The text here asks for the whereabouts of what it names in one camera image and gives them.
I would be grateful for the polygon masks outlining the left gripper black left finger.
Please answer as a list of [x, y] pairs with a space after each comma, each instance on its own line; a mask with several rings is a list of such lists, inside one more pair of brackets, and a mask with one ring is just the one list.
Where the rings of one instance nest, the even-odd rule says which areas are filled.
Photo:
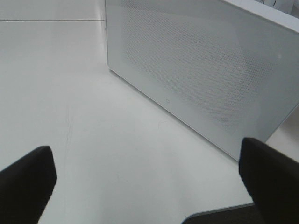
[[0, 172], [0, 222], [36, 224], [57, 181], [52, 150], [40, 146]]

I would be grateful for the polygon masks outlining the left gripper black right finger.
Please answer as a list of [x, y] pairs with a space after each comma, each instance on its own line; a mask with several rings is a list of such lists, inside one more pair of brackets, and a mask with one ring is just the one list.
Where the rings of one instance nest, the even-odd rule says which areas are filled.
[[244, 138], [239, 175], [267, 224], [299, 222], [298, 162], [255, 138]]

